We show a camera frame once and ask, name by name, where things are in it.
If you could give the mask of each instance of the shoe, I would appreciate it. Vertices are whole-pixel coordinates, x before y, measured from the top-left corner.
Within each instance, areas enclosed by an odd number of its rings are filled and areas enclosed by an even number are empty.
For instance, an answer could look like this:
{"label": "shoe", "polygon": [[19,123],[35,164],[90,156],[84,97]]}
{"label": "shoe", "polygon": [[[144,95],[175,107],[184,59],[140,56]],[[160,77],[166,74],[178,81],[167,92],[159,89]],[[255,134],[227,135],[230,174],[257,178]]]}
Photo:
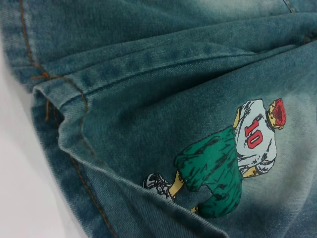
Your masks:
{"label": "shoe", "polygon": [[164,196],[167,200],[173,201],[169,189],[172,185],[162,178],[160,174],[150,174],[143,181],[143,188],[152,190],[157,194]]}

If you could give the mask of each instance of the orange stitching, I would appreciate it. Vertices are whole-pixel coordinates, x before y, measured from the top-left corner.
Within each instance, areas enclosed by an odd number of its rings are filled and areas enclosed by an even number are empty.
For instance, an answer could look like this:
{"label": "orange stitching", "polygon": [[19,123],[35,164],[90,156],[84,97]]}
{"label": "orange stitching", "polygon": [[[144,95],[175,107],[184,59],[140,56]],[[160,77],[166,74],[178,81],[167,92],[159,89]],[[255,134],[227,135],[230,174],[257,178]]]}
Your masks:
{"label": "orange stitching", "polygon": [[[28,57],[29,57],[30,64],[31,64],[31,66],[33,66],[33,67],[39,68],[39,69],[42,71],[42,73],[43,73],[43,75],[39,75],[39,76],[32,77],[32,79],[35,80],[35,79],[39,79],[39,78],[46,78],[47,80],[50,80],[51,78],[50,78],[49,74],[41,67],[41,65],[38,64],[38,63],[37,63],[37,64],[34,64],[34,62],[33,62],[32,55],[31,55],[31,49],[30,49],[30,45],[29,45],[29,40],[28,40],[27,33],[26,33],[26,27],[25,27],[25,21],[24,21],[22,0],[19,0],[19,7],[20,7],[20,14],[21,14],[22,31],[23,31],[23,36],[24,36],[24,39],[25,39],[25,45],[26,45],[27,54],[28,54]],[[65,77],[63,77],[63,76],[62,76],[62,78],[64,78],[64,80],[65,80],[66,82],[68,82],[70,85],[72,85],[75,89],[77,89],[77,90],[81,93],[82,98],[83,98],[83,101],[84,101],[84,103],[85,103],[86,113],[87,113],[87,111],[88,111],[88,103],[87,103],[87,101],[86,101],[86,99],[85,99],[84,94],[83,94],[83,93],[80,91],[80,89],[79,89],[75,84],[73,84],[69,79],[67,79],[67,78],[65,78]],[[49,112],[48,112],[48,111],[49,111],[49,104],[50,104],[50,102],[49,102],[49,100],[47,100],[47,104],[46,104],[46,110],[47,110],[47,117],[46,117],[46,118],[47,118],[47,119],[49,119],[49,117],[48,117],[48,114],[49,114]],[[57,128],[59,128],[59,123],[58,123],[58,121],[57,121],[57,116],[56,116],[56,107],[54,107],[54,109],[53,109],[53,115],[54,115],[54,119],[55,119]],[[87,144],[87,146],[88,146],[88,148],[91,150],[92,155],[94,155],[95,153],[92,151],[92,149],[90,148],[90,146],[89,146],[88,144]],[[80,180],[82,181],[82,183],[83,183],[85,189],[88,191],[88,193],[89,193],[89,195],[90,195],[90,197],[91,197],[91,199],[92,199],[92,201],[93,201],[93,204],[96,206],[97,210],[98,210],[99,213],[101,214],[101,216],[102,216],[102,218],[103,218],[103,220],[104,220],[106,226],[108,227],[109,231],[111,232],[112,236],[113,236],[114,238],[116,238],[117,236],[115,235],[115,233],[113,232],[113,230],[110,228],[110,224],[109,224],[109,222],[108,222],[106,216],[104,215],[104,213],[103,213],[103,211],[101,210],[101,208],[98,206],[98,204],[97,204],[97,202],[96,202],[96,200],[95,200],[95,197],[94,197],[93,193],[90,191],[88,185],[86,184],[84,178],[82,177],[82,175],[81,175],[81,173],[80,173],[80,169],[79,169],[79,167],[77,166],[75,159],[72,158],[71,156],[70,156],[70,159],[71,159],[72,163],[74,164],[74,167],[75,167],[75,169],[76,169],[76,171],[77,171],[77,173],[78,173],[78,175],[79,175],[79,177],[80,177]]]}
{"label": "orange stitching", "polygon": [[30,45],[29,45],[29,39],[28,39],[28,36],[26,34],[22,0],[19,0],[19,7],[20,7],[20,12],[21,12],[22,31],[23,31],[23,36],[24,36],[24,40],[25,40],[26,51],[28,53],[30,64],[32,66],[34,66],[34,62],[33,62],[32,55],[31,55],[31,49],[30,49]]}

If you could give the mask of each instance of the printed graphic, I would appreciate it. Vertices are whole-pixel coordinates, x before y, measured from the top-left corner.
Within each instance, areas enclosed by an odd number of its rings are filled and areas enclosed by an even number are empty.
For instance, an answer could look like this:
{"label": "printed graphic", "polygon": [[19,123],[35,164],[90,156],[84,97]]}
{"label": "printed graphic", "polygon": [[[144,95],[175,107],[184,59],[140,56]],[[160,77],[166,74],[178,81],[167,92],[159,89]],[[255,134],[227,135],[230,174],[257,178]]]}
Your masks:
{"label": "printed graphic", "polygon": [[216,132],[178,154],[178,171],[173,184],[159,174],[150,174],[143,187],[166,199],[174,200],[186,185],[191,192],[207,186],[212,196],[192,212],[206,218],[224,216],[233,211],[241,197],[242,179],[266,174],[276,158],[275,130],[283,129],[286,113],[282,99],[268,110],[261,99],[239,107],[233,125]]}

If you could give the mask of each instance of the faded denim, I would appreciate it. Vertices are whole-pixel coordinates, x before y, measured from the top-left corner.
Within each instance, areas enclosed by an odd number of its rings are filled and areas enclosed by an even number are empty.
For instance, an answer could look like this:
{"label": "faded denim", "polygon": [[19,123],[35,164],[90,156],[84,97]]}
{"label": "faded denim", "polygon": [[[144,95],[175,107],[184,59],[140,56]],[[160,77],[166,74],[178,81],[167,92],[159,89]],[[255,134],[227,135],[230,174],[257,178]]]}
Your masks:
{"label": "faded denim", "polygon": [[[7,62],[88,237],[317,237],[314,0],[0,2]],[[175,156],[246,101],[277,98],[274,167],[242,181],[234,211],[191,213],[205,187],[175,203],[142,188],[150,173],[173,181]]]}

